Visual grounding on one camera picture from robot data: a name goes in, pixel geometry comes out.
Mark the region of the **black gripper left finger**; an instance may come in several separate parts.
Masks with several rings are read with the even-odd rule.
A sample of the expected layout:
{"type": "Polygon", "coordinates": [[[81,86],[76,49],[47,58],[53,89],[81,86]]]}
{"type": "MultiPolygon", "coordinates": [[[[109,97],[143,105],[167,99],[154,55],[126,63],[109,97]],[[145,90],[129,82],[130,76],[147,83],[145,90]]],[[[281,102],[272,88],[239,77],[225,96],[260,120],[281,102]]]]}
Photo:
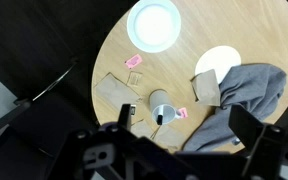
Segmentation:
{"type": "Polygon", "coordinates": [[[118,118],[118,124],[125,129],[131,128],[131,119],[136,112],[136,106],[132,104],[123,104],[118,118]]]}

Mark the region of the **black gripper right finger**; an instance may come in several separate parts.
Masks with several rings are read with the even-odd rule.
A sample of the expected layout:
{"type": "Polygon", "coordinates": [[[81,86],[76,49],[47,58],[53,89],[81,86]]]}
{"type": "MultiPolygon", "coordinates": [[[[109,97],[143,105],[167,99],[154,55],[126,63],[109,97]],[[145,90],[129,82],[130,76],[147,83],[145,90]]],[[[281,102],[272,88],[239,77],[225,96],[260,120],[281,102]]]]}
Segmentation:
{"type": "Polygon", "coordinates": [[[232,106],[229,127],[248,151],[264,155],[262,148],[257,145],[257,140],[261,137],[265,125],[245,108],[239,105],[232,106]]]}

